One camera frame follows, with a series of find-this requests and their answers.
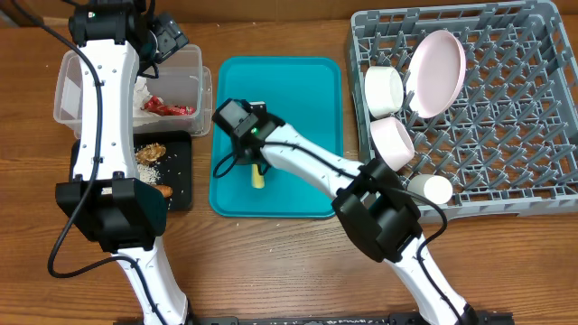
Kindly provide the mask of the yellow plastic spoon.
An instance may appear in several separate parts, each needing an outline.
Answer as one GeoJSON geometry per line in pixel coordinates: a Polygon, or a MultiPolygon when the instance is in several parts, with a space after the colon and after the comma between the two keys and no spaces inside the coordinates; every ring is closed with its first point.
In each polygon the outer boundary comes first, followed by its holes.
{"type": "Polygon", "coordinates": [[[259,172],[258,164],[252,165],[251,184],[254,189],[263,189],[265,187],[265,179],[264,176],[259,172]]]}

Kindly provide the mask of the foil wrapper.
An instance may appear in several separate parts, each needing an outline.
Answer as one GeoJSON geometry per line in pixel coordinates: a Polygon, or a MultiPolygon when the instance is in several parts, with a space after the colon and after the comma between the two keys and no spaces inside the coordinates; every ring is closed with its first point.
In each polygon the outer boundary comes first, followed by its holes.
{"type": "Polygon", "coordinates": [[[133,118],[153,116],[151,112],[145,110],[145,104],[152,98],[146,81],[144,77],[136,78],[133,92],[133,118]]]}

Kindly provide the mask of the red snack wrapper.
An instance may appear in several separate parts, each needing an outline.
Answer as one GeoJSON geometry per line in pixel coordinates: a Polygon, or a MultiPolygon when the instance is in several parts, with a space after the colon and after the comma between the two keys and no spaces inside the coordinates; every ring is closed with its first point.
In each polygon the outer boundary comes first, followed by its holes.
{"type": "Polygon", "coordinates": [[[195,107],[168,105],[160,97],[152,96],[144,103],[142,109],[158,116],[192,116],[196,113],[195,107]]]}

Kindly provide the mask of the carrot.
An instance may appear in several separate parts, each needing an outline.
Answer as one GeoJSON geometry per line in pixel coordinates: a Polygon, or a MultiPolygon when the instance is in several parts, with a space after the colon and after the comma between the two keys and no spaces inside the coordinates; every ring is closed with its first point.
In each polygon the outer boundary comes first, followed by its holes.
{"type": "Polygon", "coordinates": [[[162,184],[155,184],[154,188],[158,191],[160,191],[163,195],[164,198],[170,198],[173,194],[173,190],[170,186],[168,185],[162,185],[162,184]]]}

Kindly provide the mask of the brown food chunk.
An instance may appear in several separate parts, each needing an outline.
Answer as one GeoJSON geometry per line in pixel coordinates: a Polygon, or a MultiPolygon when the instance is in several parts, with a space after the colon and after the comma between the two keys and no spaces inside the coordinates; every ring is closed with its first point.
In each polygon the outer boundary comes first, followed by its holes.
{"type": "Polygon", "coordinates": [[[139,164],[149,166],[157,162],[166,154],[166,147],[163,144],[148,144],[136,152],[135,158],[139,164]]]}

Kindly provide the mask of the pink bowl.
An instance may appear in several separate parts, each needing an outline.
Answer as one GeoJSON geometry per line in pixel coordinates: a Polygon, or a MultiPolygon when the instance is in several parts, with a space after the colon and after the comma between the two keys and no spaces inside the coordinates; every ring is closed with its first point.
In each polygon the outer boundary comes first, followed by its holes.
{"type": "Polygon", "coordinates": [[[369,128],[377,153],[393,171],[399,171],[414,158],[412,139],[398,119],[379,119],[371,122],[369,128]]]}

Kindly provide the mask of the pale green bowl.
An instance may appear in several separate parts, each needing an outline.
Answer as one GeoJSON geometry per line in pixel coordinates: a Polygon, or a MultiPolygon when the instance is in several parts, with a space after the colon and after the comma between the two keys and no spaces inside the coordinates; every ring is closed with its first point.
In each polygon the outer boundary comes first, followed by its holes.
{"type": "Polygon", "coordinates": [[[403,81],[392,67],[370,67],[365,75],[364,91],[369,113],[376,119],[396,113],[404,102],[403,81]]]}

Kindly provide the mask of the white cup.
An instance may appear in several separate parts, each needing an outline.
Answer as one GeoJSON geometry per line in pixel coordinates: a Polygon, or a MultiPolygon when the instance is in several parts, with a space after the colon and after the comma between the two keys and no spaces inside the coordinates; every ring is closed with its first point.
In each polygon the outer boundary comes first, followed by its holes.
{"type": "Polygon", "coordinates": [[[410,180],[407,189],[438,205],[448,203],[453,195],[452,184],[440,175],[417,175],[410,180]]]}

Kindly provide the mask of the large white plate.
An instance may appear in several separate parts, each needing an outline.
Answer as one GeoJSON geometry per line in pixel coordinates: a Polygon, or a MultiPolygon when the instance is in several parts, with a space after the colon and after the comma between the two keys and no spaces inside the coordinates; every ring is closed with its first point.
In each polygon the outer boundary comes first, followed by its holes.
{"type": "Polygon", "coordinates": [[[451,32],[432,32],[417,46],[408,71],[406,92],[413,93],[410,109],[421,118],[435,117],[454,103],[463,86],[463,46],[451,32]]]}

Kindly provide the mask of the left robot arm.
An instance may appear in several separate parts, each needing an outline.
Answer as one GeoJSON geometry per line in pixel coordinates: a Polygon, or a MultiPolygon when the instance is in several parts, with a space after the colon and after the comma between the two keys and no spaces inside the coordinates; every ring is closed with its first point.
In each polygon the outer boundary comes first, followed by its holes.
{"type": "Polygon", "coordinates": [[[184,47],[188,40],[170,15],[155,15],[153,1],[89,1],[76,5],[67,44],[78,55],[81,135],[71,179],[56,187],[68,216],[107,258],[123,269],[146,324],[190,324],[191,306],[179,288],[163,246],[167,204],[140,181],[134,146],[133,99],[138,77],[184,47]]]}

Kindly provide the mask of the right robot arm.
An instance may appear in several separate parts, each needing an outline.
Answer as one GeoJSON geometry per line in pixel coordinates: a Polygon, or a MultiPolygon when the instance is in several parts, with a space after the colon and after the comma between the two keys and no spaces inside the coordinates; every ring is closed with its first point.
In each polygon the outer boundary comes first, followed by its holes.
{"type": "Polygon", "coordinates": [[[419,223],[419,202],[432,202],[405,190],[396,172],[377,158],[348,160],[300,135],[263,102],[229,98],[212,120],[231,140],[228,158],[276,168],[308,182],[331,199],[331,206],[354,246],[370,259],[387,263],[415,299],[429,324],[476,324],[476,311],[449,285],[433,260],[429,237],[419,223]]]}

